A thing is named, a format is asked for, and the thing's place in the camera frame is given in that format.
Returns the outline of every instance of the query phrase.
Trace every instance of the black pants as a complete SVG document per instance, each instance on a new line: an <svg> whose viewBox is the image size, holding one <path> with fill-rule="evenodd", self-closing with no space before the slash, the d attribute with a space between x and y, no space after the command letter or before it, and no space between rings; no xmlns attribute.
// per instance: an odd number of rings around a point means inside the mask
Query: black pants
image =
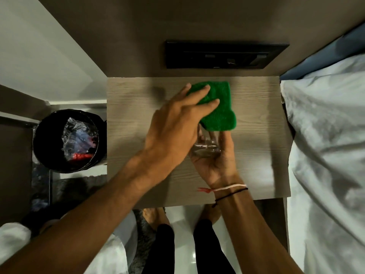
<svg viewBox="0 0 365 274"><path fill-rule="evenodd" d="M221 250L214 233L212 222L200 220L194 230L196 267L199 274L235 274L232 266ZM157 228L156 240L148 254L142 274L166 273L175 271L174 231L169 225Z"/></svg>

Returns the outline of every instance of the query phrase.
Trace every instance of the bracelet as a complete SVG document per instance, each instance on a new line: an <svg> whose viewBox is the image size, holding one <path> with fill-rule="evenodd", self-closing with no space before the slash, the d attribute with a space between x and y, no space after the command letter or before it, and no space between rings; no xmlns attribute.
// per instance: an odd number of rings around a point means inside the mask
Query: bracelet
<svg viewBox="0 0 365 274"><path fill-rule="evenodd" d="M218 201L220 201L220 200L222 200L222 199L224 199L224 198L226 198L226 197L230 197L230 196L232 196L232 195L234 195L234 194L236 194L236 193L239 193L239 192L241 192L241 191L244 191L244 190L248 190L249 188L248 187L245 187L244 189L239 189L239 190L237 190L237 191L235 191L235 192L231 192L230 194L228 194L228 195L226 195L226 196L223 196L223 197L221 197L221 198L218 198L218 199L216 199L215 200L215 204L213 204L213 206L212 207L215 207L216 205L218 205Z"/></svg>
<svg viewBox="0 0 365 274"><path fill-rule="evenodd" d="M231 187L237 187L237 186L244 186L244 187L246 187L245 184L232 184L230 186L221 187L219 189L208 189L206 187L199 187L198 188L198 191L205 192L205 193L211 193L211 192L216 192L216 191L219 191L219 190L230 189Z"/></svg>

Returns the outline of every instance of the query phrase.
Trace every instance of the black thread bracelet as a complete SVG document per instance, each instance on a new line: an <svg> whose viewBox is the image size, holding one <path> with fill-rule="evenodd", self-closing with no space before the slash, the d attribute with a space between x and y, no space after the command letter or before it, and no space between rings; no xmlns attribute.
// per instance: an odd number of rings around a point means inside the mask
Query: black thread bracelet
<svg viewBox="0 0 365 274"><path fill-rule="evenodd" d="M235 191L235 192L231 192L230 194L228 194L228 195L226 195L226 196L223 196L223 197L221 197L221 198L218 198L218 199L216 199L215 200L215 204L213 204L213 206L212 207L215 207L216 205L218 205L218 201L220 201L220 200L222 200L222 199L224 199L224 198L226 198L226 197L230 197L230 196L232 196L232 195L234 195L234 194L236 194L236 193L239 193L239 192L241 192L241 191L244 191L244 190L248 190L249 188L248 187L245 187L244 189L240 189L240 190L237 190L237 191Z"/></svg>

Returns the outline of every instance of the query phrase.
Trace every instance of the hand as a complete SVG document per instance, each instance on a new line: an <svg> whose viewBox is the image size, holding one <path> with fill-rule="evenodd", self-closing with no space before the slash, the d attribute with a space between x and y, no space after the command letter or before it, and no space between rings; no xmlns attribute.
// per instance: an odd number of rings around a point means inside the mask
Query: hand
<svg viewBox="0 0 365 274"><path fill-rule="evenodd" d="M209 134L211 139L215 139L212 138L214 137L213 133ZM220 132L218 143L221 148L221 155L217 158L200 158L190 153L190 159L199 175L212 189L218 189L241 181L236 168L231 132Z"/></svg>
<svg viewBox="0 0 365 274"><path fill-rule="evenodd" d="M219 99L197 105L210 86L186 96L187 84L177 95L157 110L151 121L142 153L153 171L149 176L159 183L187 156L198 137L198 123L219 104Z"/></svg>

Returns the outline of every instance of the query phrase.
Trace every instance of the forearm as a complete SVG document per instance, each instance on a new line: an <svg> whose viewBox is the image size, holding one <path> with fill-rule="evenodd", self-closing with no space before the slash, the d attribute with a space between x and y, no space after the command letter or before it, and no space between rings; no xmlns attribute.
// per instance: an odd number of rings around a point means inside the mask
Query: forearm
<svg viewBox="0 0 365 274"><path fill-rule="evenodd" d="M226 183L242 183L239 177ZM229 192L217 192L216 198ZM248 190L218 202L242 272L302 273L267 226Z"/></svg>
<svg viewBox="0 0 365 274"><path fill-rule="evenodd" d="M149 189L135 156L109 183L0 267L0 273L83 273Z"/></svg>

